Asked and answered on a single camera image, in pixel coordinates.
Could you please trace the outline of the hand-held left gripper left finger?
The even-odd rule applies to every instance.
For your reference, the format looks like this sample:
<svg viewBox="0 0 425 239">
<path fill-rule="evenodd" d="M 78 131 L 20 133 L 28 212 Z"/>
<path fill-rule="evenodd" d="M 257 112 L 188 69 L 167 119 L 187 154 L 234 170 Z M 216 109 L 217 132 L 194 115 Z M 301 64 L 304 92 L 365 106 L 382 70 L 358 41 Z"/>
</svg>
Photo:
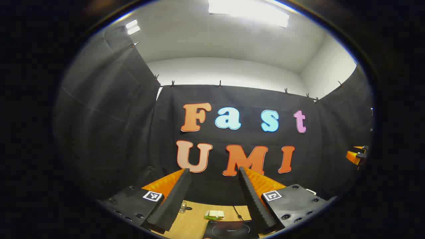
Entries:
<svg viewBox="0 0 425 239">
<path fill-rule="evenodd" d="M 164 233 L 176 220 L 191 181 L 190 170 L 181 169 L 143 187 L 128 186 L 99 203 L 135 227 Z"/>
</svg>

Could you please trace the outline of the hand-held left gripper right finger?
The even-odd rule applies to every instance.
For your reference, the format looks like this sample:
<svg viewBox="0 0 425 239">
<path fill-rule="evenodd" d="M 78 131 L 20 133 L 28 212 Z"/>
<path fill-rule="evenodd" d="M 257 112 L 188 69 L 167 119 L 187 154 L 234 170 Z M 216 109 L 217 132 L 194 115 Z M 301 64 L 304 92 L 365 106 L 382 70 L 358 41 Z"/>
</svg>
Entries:
<svg viewBox="0 0 425 239">
<path fill-rule="evenodd" d="M 240 167 L 238 178 L 256 232 L 293 230 L 312 220 L 337 200 L 326 200 L 299 184 L 283 186 L 255 171 Z"/>
</svg>

